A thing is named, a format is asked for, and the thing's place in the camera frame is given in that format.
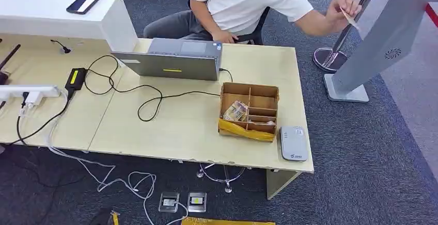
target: gray device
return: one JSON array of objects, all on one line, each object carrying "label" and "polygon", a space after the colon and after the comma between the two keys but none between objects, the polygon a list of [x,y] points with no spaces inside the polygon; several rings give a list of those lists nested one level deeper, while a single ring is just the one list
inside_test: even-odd
[{"label": "gray device", "polygon": [[206,212],[207,211],[207,193],[190,192],[187,200],[187,210],[189,212]]},{"label": "gray device", "polygon": [[141,76],[217,81],[222,43],[154,38],[147,53],[111,54]]},{"label": "gray device", "polygon": [[278,134],[284,159],[303,162],[307,160],[304,129],[298,126],[282,126]]},{"label": "gray device", "polygon": [[178,210],[179,193],[178,192],[163,192],[161,193],[159,212],[176,213]]},{"label": "gray device", "polygon": [[428,2],[438,0],[388,0],[350,58],[336,74],[324,75],[328,98],[368,102],[363,83],[409,54]]}]

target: paper card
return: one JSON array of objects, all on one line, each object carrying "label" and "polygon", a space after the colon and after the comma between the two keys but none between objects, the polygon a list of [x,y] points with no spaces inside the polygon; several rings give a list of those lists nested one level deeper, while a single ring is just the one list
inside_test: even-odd
[{"label": "paper card", "polygon": [[341,11],[345,18],[347,18],[348,23],[350,23],[352,26],[356,27],[356,29],[360,31],[361,29],[359,28],[359,25],[356,23],[356,21],[354,21],[354,18],[349,16],[348,13],[346,13],[342,8]]}]

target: white desk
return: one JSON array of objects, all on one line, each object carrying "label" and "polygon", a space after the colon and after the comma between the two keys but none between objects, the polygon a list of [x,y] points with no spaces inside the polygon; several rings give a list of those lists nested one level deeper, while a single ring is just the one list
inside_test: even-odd
[{"label": "white desk", "polygon": [[66,11],[75,0],[0,0],[0,33],[105,39],[132,51],[137,35],[123,0],[99,0],[86,14]]}]

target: light wood tabletop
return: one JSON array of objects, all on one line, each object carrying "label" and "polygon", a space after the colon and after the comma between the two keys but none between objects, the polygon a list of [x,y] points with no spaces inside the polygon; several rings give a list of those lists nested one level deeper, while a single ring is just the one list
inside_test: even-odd
[{"label": "light wood tabletop", "polygon": [[[109,53],[104,40],[80,40],[67,38],[49,38],[40,36],[0,35],[0,60],[3,60],[17,45],[20,49],[14,54],[3,69],[10,73],[11,85],[57,85],[63,89],[72,68],[87,68],[96,58]],[[64,54],[61,47],[50,42],[59,40],[73,49]],[[115,67],[111,60],[99,61],[94,69],[110,73]],[[114,79],[120,79],[121,71]],[[110,86],[105,78],[90,76],[87,78],[90,88],[96,91],[107,90]],[[83,87],[76,92],[65,115],[61,118],[52,137],[53,145],[59,148],[87,150],[99,123],[110,102],[113,91],[107,95],[94,95]],[[18,139],[16,122],[21,108],[21,98],[11,98],[0,110],[0,141],[12,142]],[[27,136],[64,107],[63,97],[43,98],[41,104],[35,106],[21,119],[20,133]],[[49,130],[43,129],[34,137],[25,140],[33,146],[44,146]]]},{"label": "light wood tabletop", "polygon": [[[149,44],[150,40],[141,39],[135,51],[145,52]],[[277,141],[269,143],[220,135],[217,132],[220,98],[211,95],[188,94],[164,99],[157,117],[142,122],[137,117],[137,108],[146,100],[159,96],[157,91],[148,87],[129,93],[114,93],[89,151],[313,172],[294,48],[224,44],[221,67],[232,73],[235,83],[279,87],[278,125],[304,128],[308,160],[284,160]],[[229,81],[226,72],[220,74],[220,81],[209,82],[143,77],[125,68],[117,88],[127,90],[148,84],[160,89],[163,95],[189,91],[219,94],[222,82]],[[152,116],[157,103],[158,100],[145,106],[140,115],[144,118]]]},{"label": "light wood tabletop", "polygon": [[[0,56],[6,57],[18,43],[21,48],[7,63],[11,74],[9,84],[57,85],[64,88],[72,68],[87,68],[95,59],[110,52],[105,41],[55,38],[73,51],[61,52],[59,45],[48,37],[0,35]],[[146,52],[151,40],[140,39],[136,52]],[[104,58],[93,70],[109,75],[115,60]],[[187,94],[164,99],[157,117],[143,122],[137,117],[138,107],[146,100],[159,96],[149,87],[127,93],[110,91],[95,95],[83,87],[77,91],[61,118],[52,142],[55,147],[109,154],[134,155],[162,159],[177,159],[200,163],[217,163],[267,169],[267,198],[297,178],[302,172],[313,173],[314,166],[308,138],[301,83],[294,48],[224,44],[221,67],[229,70],[235,83],[279,87],[278,126],[304,128],[308,160],[290,162],[281,156],[280,145],[242,137],[224,136],[217,131],[220,98],[206,94]],[[218,82],[190,79],[142,77],[127,67],[113,76],[119,90],[138,85],[152,85],[163,95],[203,91],[219,94],[228,73],[221,72]],[[97,92],[107,90],[108,79],[89,73],[87,83]],[[0,110],[0,141],[15,141],[15,124],[21,98],[13,98]],[[146,105],[142,118],[153,115],[158,101]],[[64,99],[43,99],[40,105],[26,113],[20,131],[26,136],[50,117],[62,110]],[[26,140],[32,146],[45,146],[47,128]]]}]

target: dark carpet floor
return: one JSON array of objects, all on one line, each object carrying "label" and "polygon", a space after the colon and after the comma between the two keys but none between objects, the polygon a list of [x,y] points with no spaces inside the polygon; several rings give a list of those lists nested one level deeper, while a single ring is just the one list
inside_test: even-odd
[{"label": "dark carpet floor", "polygon": [[[323,11],[330,0],[310,1]],[[186,0],[124,2],[139,36],[148,23],[186,9]],[[301,175],[273,200],[265,197],[264,170],[246,171],[232,184],[233,193],[226,194],[223,185],[198,179],[194,163],[70,153],[117,165],[110,179],[126,178],[133,170],[155,173],[157,186],[147,207],[157,225],[180,217],[158,212],[163,191],[179,191],[183,202],[188,191],[208,192],[208,212],[194,214],[205,218],[278,225],[438,224],[438,184],[382,79],[377,76],[366,85],[368,104],[331,102],[323,72],[311,56],[316,48],[331,46],[336,36],[303,35],[275,11],[270,12],[263,35],[267,45],[296,47],[315,165],[315,174]],[[360,41],[354,31],[344,51],[351,53]],[[122,184],[98,193],[97,184],[78,162],[47,149],[29,151],[21,146],[9,147],[0,155],[0,224],[37,224],[52,200],[54,189],[38,185],[32,172],[18,166],[38,169],[41,181],[52,185],[65,171],[63,183],[86,176],[77,184],[56,189],[53,207],[41,224],[89,224],[103,207],[114,207],[124,224],[148,224],[142,200]],[[101,178],[106,173],[97,166],[90,168]],[[147,188],[146,183],[140,187]]]}]

